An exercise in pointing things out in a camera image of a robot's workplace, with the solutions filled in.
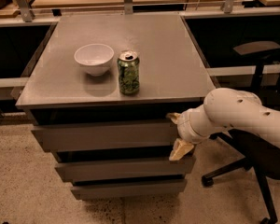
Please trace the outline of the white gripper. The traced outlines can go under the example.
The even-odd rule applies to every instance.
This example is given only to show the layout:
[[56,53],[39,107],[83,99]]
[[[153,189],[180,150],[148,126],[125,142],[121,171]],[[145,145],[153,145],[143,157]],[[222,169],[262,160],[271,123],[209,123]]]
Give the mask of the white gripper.
[[181,160],[194,149],[193,144],[199,144],[209,137],[207,132],[208,119],[201,107],[188,109],[181,115],[176,112],[167,113],[166,118],[177,124],[178,133],[182,138],[175,140],[169,156],[170,161]]

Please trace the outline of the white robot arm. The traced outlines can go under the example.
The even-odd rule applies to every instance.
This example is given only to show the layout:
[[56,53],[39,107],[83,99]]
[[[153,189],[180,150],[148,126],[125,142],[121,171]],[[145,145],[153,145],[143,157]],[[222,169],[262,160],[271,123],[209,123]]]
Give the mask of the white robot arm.
[[280,148],[280,111],[263,106],[252,92],[214,89],[202,105],[166,117],[177,126],[179,134],[170,161],[179,161],[211,134],[231,129],[252,133]]

